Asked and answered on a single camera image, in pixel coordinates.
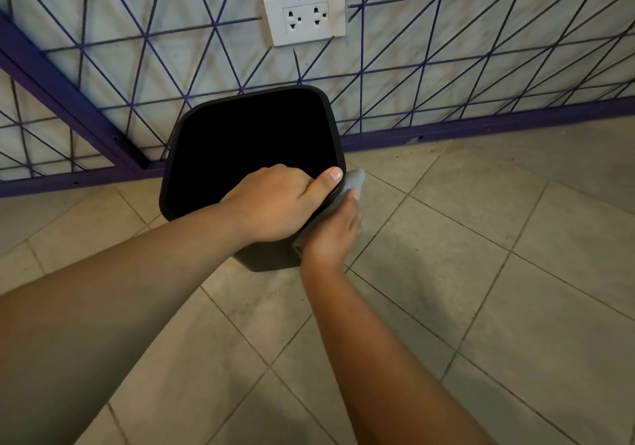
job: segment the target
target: wall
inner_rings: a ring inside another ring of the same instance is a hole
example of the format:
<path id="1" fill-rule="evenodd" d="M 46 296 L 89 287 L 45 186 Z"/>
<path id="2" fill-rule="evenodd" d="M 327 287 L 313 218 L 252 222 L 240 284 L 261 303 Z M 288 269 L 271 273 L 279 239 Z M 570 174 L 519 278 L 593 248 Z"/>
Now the wall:
<path id="1" fill-rule="evenodd" d="M 0 5 L 153 161 L 190 106 L 281 83 L 322 88 L 341 134 L 635 95 L 635 0 L 347 0 L 345 38 L 278 48 L 262 0 Z M 0 85 L 1 180 L 111 165 Z"/>

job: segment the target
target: trash bin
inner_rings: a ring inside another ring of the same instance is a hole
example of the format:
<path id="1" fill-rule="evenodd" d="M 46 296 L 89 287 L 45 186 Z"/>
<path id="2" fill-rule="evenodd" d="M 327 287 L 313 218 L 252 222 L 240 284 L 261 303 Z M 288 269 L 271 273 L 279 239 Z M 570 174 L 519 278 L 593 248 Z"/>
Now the trash bin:
<path id="1" fill-rule="evenodd" d="M 345 176 L 335 117 L 319 88 L 278 87 L 189 110 L 173 131 L 159 197 L 161 213 L 172 221 L 216 204 L 250 172 L 278 163 L 299 167 L 311 177 L 338 166 Z M 343 184 L 344 178 L 311 219 L 338 197 Z M 300 258 L 292 248 L 296 236 L 251 244 L 235 258 L 251 271 L 297 266 Z"/>

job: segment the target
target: electrical outlet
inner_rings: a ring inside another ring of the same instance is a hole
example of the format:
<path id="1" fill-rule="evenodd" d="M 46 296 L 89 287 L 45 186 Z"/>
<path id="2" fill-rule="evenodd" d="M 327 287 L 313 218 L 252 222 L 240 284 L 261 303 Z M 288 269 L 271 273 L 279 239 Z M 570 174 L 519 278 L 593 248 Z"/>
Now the electrical outlet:
<path id="1" fill-rule="evenodd" d="M 344 0 L 264 0 L 274 45 L 346 34 Z"/>

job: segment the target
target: person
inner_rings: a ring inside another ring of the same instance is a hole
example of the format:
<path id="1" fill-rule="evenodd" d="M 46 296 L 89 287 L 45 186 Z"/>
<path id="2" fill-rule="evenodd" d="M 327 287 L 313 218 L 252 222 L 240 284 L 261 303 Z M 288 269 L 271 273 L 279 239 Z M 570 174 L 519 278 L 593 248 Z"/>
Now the person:
<path id="1" fill-rule="evenodd" d="M 299 230 L 342 179 L 275 165 L 218 204 L 0 297 L 0 443 L 72 444 L 188 297 L 237 250 Z M 307 239 L 300 276 L 360 444 L 492 444 L 344 274 L 359 192 Z"/>

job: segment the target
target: cloth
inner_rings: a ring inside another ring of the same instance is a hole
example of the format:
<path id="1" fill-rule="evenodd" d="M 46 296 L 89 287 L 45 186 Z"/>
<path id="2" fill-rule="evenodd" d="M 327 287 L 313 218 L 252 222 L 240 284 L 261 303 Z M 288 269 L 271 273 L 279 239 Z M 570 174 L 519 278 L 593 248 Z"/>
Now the cloth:
<path id="1" fill-rule="evenodd" d="M 350 189 L 357 189 L 361 192 L 361 185 L 364 183 L 364 178 L 366 177 L 366 173 L 363 169 L 353 169 L 346 172 L 346 177 L 344 178 L 344 187 L 342 188 L 342 192 L 337 197 L 335 201 L 331 203 L 329 207 L 324 209 L 321 213 L 319 213 L 311 223 L 302 230 L 302 232 L 298 235 L 298 237 L 293 241 L 293 248 L 295 252 L 298 253 L 299 257 L 302 257 L 302 250 L 304 249 L 304 243 L 307 240 L 307 236 L 309 232 L 313 229 L 313 227 L 318 224 L 325 217 L 331 216 L 335 212 L 335 210 L 339 207 L 340 202 L 344 198 L 346 191 Z"/>

